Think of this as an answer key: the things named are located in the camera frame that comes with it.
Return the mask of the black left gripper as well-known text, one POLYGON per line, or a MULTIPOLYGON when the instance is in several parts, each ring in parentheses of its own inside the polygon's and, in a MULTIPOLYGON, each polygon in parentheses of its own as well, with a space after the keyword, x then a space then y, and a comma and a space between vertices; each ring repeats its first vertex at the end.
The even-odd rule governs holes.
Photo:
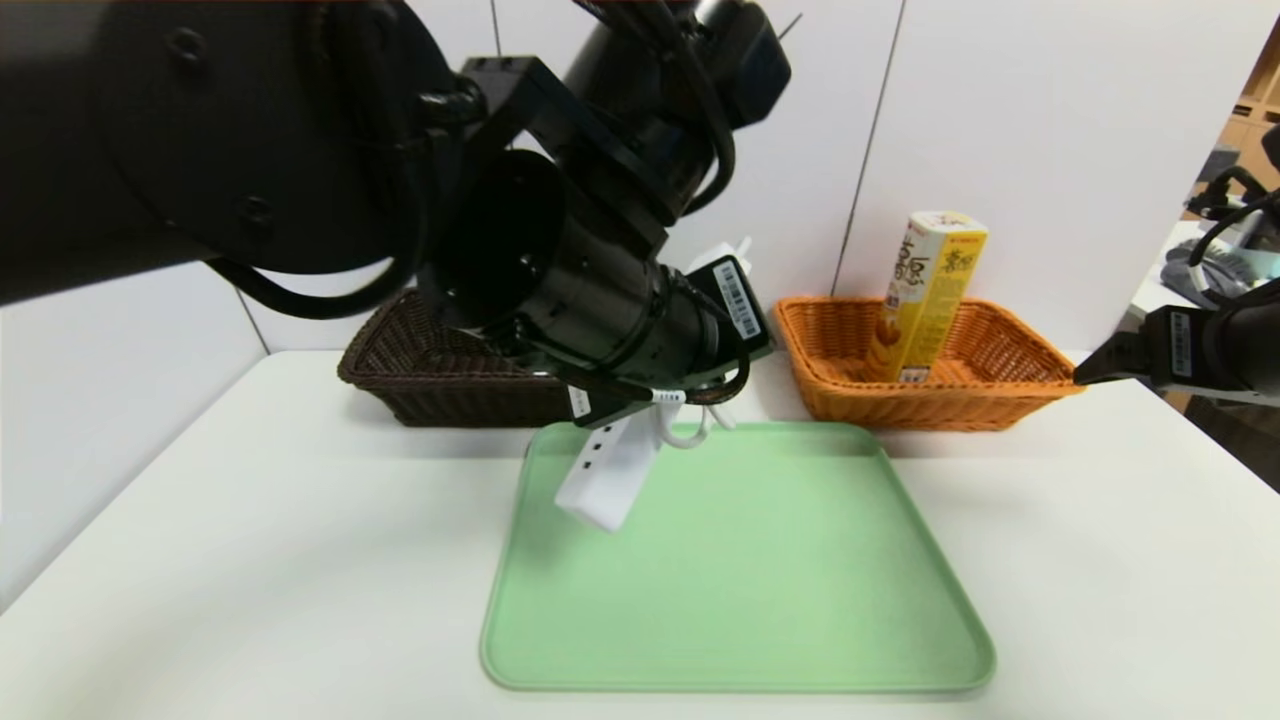
POLYGON ((605 428, 645 410, 699 407, 712 415, 736 398, 750 365, 774 341, 737 247, 689 272, 645 260, 623 287, 589 284, 554 324, 554 374, 570 391, 572 420, 605 428))

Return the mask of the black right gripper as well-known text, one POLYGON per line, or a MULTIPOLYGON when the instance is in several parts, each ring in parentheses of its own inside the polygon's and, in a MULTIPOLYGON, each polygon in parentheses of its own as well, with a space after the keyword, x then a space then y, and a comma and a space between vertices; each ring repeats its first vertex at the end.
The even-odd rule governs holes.
MULTIPOLYGON (((1276 304, 1220 307, 1165 306, 1146 316, 1155 331, 1152 379, 1162 386, 1211 389, 1229 396, 1279 393, 1279 310, 1276 304)), ((1110 336, 1078 363, 1071 380, 1094 386, 1148 379, 1146 337, 1140 332, 1110 336)))

